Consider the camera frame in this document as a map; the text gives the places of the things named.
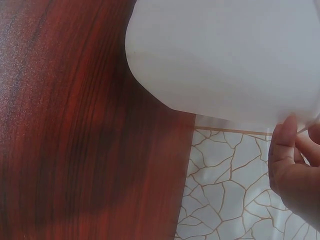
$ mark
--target finger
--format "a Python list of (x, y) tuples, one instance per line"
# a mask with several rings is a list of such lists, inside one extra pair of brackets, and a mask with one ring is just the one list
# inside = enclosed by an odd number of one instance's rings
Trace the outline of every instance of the finger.
[(272, 171), (272, 163), (273, 163), (273, 155), (274, 155), (274, 146), (275, 146), (275, 142), (277, 139), (277, 135), (280, 132), (280, 129), (282, 128), (282, 124), (278, 124), (277, 126), (275, 126), (273, 134), (272, 134), (272, 139), (271, 139), (271, 143), (270, 143), (270, 147), (269, 147), (269, 154), (268, 154), (268, 171), (269, 171), (269, 177), (273, 177), (274, 173)]
[(315, 124), (308, 128), (309, 137), (316, 144), (320, 145), (320, 124)]
[(308, 136), (300, 134), (295, 145), (299, 151), (308, 159), (312, 167), (320, 166), (320, 145), (312, 141)]
[(295, 164), (295, 142), (297, 137), (297, 118), (295, 115), (289, 116), (283, 123), (279, 133), (276, 136), (271, 170), (274, 177), (286, 171), (289, 165)]

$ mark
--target gold vein line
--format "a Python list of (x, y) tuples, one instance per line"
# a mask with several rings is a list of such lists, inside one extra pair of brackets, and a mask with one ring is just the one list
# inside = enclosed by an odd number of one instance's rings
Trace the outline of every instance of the gold vein line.
[(212, 136), (218, 135), (219, 133), (220, 133), (219, 131), (210, 131), (210, 137), (209, 138), (211, 138)]
[(306, 237), (307, 237), (307, 235), (308, 235), (309, 229), (310, 229), (310, 225), (308, 225), (308, 229), (306, 230), (306, 233), (305, 233), (305, 235), (304, 235), (304, 237), (303, 237), (303, 240), (306, 240)]
[(184, 188), (185, 188), (185, 189), (189, 189), (189, 190), (191, 191), (190, 193), (192, 193), (192, 191), (193, 191), (193, 190), (192, 190), (190, 187), (188, 187), (187, 185), (184, 185)]
[(244, 168), (244, 167), (248, 166), (251, 162), (253, 162), (254, 160), (256, 160), (259, 156), (260, 156), (260, 155), (256, 156), (254, 159), (252, 159), (252, 160), (248, 161), (245, 165), (242, 165), (242, 166), (239, 166), (239, 167), (237, 167), (237, 168), (233, 169), (233, 170), (232, 170), (232, 172), (233, 172), (233, 171), (236, 171), (236, 170), (238, 170), (238, 169), (242, 169), (242, 168)]
[(177, 233), (177, 231), (175, 231), (175, 234), (178, 236), (178, 238), (182, 239), (179, 234)]
[(258, 140), (257, 140), (256, 138), (254, 138), (254, 141), (255, 141), (255, 143), (256, 143), (259, 151), (260, 151), (260, 158), (261, 158), (261, 156), (262, 156), (262, 149), (261, 149), (261, 147), (260, 147), (260, 145), (259, 145), (259, 143), (258, 143)]
[(216, 128), (216, 127), (207, 127), (207, 126), (195, 126), (194, 129), (195, 130), (210, 130), (210, 131), (216, 131), (216, 132), (235, 133), (235, 134), (253, 134), (253, 135), (261, 135), (261, 136), (272, 136), (272, 133), (268, 133), (268, 132), (245, 131), (245, 130)]
[(283, 209), (277, 208), (277, 207), (272, 206), (272, 205), (270, 205), (270, 206), (268, 206), (268, 207), (269, 207), (269, 208), (273, 208), (273, 209), (277, 209), (277, 210), (282, 211), (282, 212), (288, 211), (288, 209), (283, 210)]
[(272, 219), (272, 226), (273, 226), (275, 229), (277, 229), (280, 233), (284, 233), (284, 232), (281, 231), (278, 227), (276, 227), (276, 225), (275, 225), (275, 220), (274, 220), (274, 218), (272, 217), (271, 213), (269, 212), (269, 209), (268, 209), (267, 207), (266, 207), (265, 209), (268, 211), (268, 213), (269, 213), (269, 215), (270, 215), (270, 217), (271, 217), (271, 219)]
[(229, 145), (229, 147), (230, 147), (231, 149), (234, 149), (234, 148), (229, 144), (229, 142), (227, 141), (226, 135), (225, 135), (225, 132), (224, 132), (224, 131), (222, 132), (222, 134), (223, 134), (223, 138), (224, 138), (225, 142)]
[(193, 163), (193, 165), (195, 165), (195, 167), (198, 169), (198, 171), (199, 171), (200, 169), (204, 169), (204, 168), (205, 168), (205, 167), (198, 167), (197, 164), (195, 164), (195, 162), (193, 161), (192, 158), (189, 158), (189, 160)]
[(226, 197), (226, 188), (225, 188), (225, 186), (224, 186), (224, 183), (221, 183), (221, 186), (222, 186), (222, 188), (223, 188), (223, 196), (222, 196), (221, 207), (220, 207), (219, 212), (218, 212), (219, 215), (220, 215), (220, 212), (221, 212), (221, 210), (222, 210), (222, 208), (223, 208), (223, 206), (224, 206), (225, 197)]
[(219, 165), (223, 164), (225, 161), (229, 160), (230, 158), (232, 158), (232, 156), (229, 156), (229, 157), (227, 157), (226, 159), (223, 159), (223, 160), (222, 160), (221, 162), (219, 162), (217, 165), (202, 167), (202, 168), (199, 168), (199, 170), (205, 169), (205, 168), (215, 168), (215, 167), (218, 167)]
[(226, 172), (228, 172), (228, 171), (230, 170), (230, 168), (231, 168), (231, 167), (229, 167), (227, 170), (225, 170), (224, 173), (222, 173), (222, 175), (220, 175), (220, 176), (214, 181), (214, 185), (228, 181), (228, 180), (226, 180), (226, 181), (217, 182)]
[(207, 224), (205, 224), (205, 223), (204, 223), (202, 220), (200, 220), (199, 218), (197, 218), (197, 217), (195, 217), (195, 216), (191, 216), (191, 217), (193, 217), (193, 218), (197, 219), (198, 221), (200, 221), (199, 224), (203, 224), (203, 225), (205, 225), (206, 227), (210, 228), (210, 229), (212, 230), (212, 232), (211, 232), (211, 233), (208, 233), (208, 234), (212, 234), (212, 233), (215, 231), (212, 227), (210, 227), (210, 226), (208, 226)]
[(194, 130), (195, 132), (197, 132), (198, 134), (202, 135), (203, 137), (205, 137), (206, 139), (210, 138), (210, 136), (206, 136), (203, 133), (199, 132), (197, 129)]
[(249, 214), (257, 217), (257, 218), (260, 218), (261, 220), (271, 219), (271, 217), (262, 217), (262, 216), (256, 215), (256, 214), (250, 212), (248, 209), (245, 209), (245, 211), (248, 212)]
[(196, 200), (198, 203), (200, 203), (201, 204), (201, 206), (204, 206), (198, 199), (196, 199), (194, 196), (192, 196), (192, 195), (189, 195), (189, 197), (190, 198), (193, 198), (194, 200)]
[(179, 223), (179, 225), (183, 225), (183, 226), (192, 226), (192, 227), (199, 226), (200, 224), (201, 224), (201, 222), (199, 222), (197, 225)]
[[(267, 174), (263, 174), (262, 176), (260, 176), (254, 183), (252, 183), (246, 190), (245, 190), (245, 194), (247, 194), (247, 190), (249, 190), (249, 188), (251, 188), (255, 183), (257, 183), (260, 179), (262, 179), (263, 176), (266, 176)], [(252, 199), (247, 205), (245, 205), (246, 207), (252, 203), (252, 201), (254, 200)]]
[(245, 133), (244, 135), (247, 135), (247, 136), (249, 136), (251, 138), (255, 138), (255, 139), (260, 139), (262, 141), (266, 141), (264, 138), (258, 137), (258, 136), (261, 136), (261, 135), (258, 135), (258, 134)]
[(205, 205), (205, 206), (202, 206), (202, 207), (199, 207), (199, 208), (197, 208), (197, 209), (195, 209), (195, 210), (193, 210), (191, 213), (190, 213), (190, 215), (188, 215), (187, 217), (189, 217), (189, 216), (192, 216), (194, 213), (195, 213), (195, 211), (197, 211), (197, 210), (199, 210), (199, 209), (204, 209), (206, 206), (208, 206), (209, 204), (207, 204), (207, 205)]
[(235, 145), (235, 147), (234, 147), (234, 151), (233, 151), (233, 155), (232, 155), (232, 159), (231, 159), (231, 163), (230, 163), (230, 165), (231, 165), (231, 168), (230, 168), (230, 180), (232, 179), (232, 168), (233, 168), (232, 163), (233, 163), (233, 161), (235, 159), (236, 150), (237, 150), (238, 145), (242, 143), (243, 139), (244, 139), (244, 135), (242, 134), (240, 142), (237, 145)]
[(194, 237), (205, 237), (206, 235), (208, 234), (212, 234), (214, 231), (210, 232), (210, 233), (207, 233), (207, 234), (204, 234), (204, 235), (194, 235), (194, 236), (189, 236), (187, 238), (185, 238), (184, 240), (187, 240), (187, 239), (190, 239), (190, 238), (194, 238)]
[(192, 146), (194, 146), (194, 147), (199, 146), (200, 144), (202, 144), (207, 139), (210, 139), (210, 138), (205, 138), (205, 139), (201, 140), (200, 142), (198, 142), (197, 144), (194, 144)]
[(216, 227), (216, 234), (218, 234), (218, 238), (219, 238), (219, 240), (221, 240), (220, 234), (218, 232), (218, 227)]
[(203, 152), (200, 151), (199, 148), (197, 148), (196, 146), (193, 146), (193, 147), (194, 147), (195, 149), (197, 149), (197, 150), (201, 153), (203, 165), (204, 165), (205, 167), (208, 167), (208, 166), (206, 165), (206, 163), (205, 163), (205, 156), (204, 156)]
[(287, 227), (287, 222), (289, 220), (289, 218), (293, 215), (293, 213), (291, 213), (288, 218), (285, 220), (284, 222), (284, 229), (283, 229), (283, 239), (286, 239), (285, 236), (286, 236), (286, 227)]
[(305, 222), (304, 224), (302, 224), (300, 227), (299, 227), (299, 229), (298, 229), (298, 231), (296, 231), (296, 233), (295, 233), (295, 235), (292, 237), (292, 239), (294, 239), (296, 236), (297, 236), (297, 234), (298, 234), (298, 232), (302, 229), (302, 227), (304, 226), (304, 225), (306, 225), (307, 223)]
[(257, 197), (255, 198), (255, 199), (253, 199), (253, 201), (255, 202), (255, 204), (257, 204), (257, 205), (260, 205), (260, 206), (262, 206), (262, 207), (271, 207), (271, 205), (263, 205), (263, 204), (261, 204), (261, 203), (258, 203), (257, 201), (256, 201), (256, 199), (257, 199)]

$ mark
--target reddish-brown wood grain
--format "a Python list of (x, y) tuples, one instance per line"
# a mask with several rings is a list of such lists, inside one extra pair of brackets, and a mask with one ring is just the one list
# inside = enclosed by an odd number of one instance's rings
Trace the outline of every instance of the reddish-brown wood grain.
[(0, 0), (0, 239), (173, 239), (195, 116), (131, 75), (134, 0)]

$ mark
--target crackle pattern tile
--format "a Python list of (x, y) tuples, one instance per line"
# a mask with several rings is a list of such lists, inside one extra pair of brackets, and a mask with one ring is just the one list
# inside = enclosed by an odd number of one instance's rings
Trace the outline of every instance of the crackle pattern tile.
[(320, 240), (270, 189), (270, 140), (194, 131), (175, 240)]

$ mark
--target tile floor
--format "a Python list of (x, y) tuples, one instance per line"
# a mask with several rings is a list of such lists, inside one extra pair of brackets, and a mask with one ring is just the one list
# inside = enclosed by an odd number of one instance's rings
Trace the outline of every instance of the tile floor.
[(320, 240), (269, 187), (270, 138), (195, 130), (175, 240)]

